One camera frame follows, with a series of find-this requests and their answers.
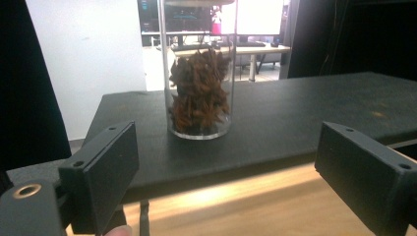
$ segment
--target brown spice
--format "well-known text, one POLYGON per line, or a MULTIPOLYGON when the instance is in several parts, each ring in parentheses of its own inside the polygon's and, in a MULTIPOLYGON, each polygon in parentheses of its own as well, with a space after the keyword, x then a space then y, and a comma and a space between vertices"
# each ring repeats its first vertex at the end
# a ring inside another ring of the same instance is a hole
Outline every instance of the brown spice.
POLYGON ((177 87, 178 95, 173 95, 170 112, 177 132, 209 129, 215 122, 222 122, 221 113, 229 113, 228 93, 221 83, 230 61, 221 52, 209 49, 174 62, 169 80, 177 87))

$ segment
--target black tabletop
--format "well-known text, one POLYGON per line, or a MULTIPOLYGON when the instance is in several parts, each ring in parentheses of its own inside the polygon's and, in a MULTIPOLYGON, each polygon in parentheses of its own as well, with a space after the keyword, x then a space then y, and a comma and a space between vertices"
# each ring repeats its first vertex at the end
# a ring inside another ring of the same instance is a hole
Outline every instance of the black tabletop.
POLYGON ((385 145, 415 139, 416 104, 417 83, 374 73, 238 82, 230 131, 190 141, 167 131, 163 91, 114 93, 102 98, 86 142, 136 122, 140 170, 128 203, 314 161, 323 121, 385 145))

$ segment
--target wooden floor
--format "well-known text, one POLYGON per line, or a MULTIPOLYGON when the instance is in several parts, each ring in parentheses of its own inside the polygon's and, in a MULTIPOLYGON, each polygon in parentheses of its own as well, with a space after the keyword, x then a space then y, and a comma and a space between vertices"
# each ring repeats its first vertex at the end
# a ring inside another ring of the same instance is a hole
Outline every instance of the wooden floor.
MULTIPOLYGON (((374 235, 315 171, 301 165, 150 200, 150 235, 374 235)), ((140 206, 125 206, 139 235, 140 206)), ((407 235, 416 235, 410 229, 407 235)))

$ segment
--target computer monitor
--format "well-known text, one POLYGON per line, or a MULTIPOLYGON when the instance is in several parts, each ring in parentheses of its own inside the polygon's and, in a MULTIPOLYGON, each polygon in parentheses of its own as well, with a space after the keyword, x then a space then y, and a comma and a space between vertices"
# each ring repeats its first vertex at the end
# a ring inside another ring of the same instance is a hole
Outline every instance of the computer monitor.
POLYGON ((220 8, 220 30, 213 34, 232 34, 235 26, 237 3, 236 33, 240 37, 278 36, 281 32, 281 20, 284 0, 238 0, 220 8))
MULTIPOLYGON (((142 32, 159 33, 157 0, 138 0, 142 32)), ((165 5, 167 32, 201 31, 211 28, 210 7, 180 7, 165 5)))

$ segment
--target glass jar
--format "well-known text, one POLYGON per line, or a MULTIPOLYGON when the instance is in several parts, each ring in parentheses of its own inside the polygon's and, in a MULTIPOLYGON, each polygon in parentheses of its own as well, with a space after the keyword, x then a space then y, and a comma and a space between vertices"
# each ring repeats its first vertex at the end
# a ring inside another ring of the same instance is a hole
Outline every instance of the glass jar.
POLYGON ((230 129, 236 37, 222 33, 215 4, 232 2, 159 0, 167 126, 178 137, 210 140, 230 129))

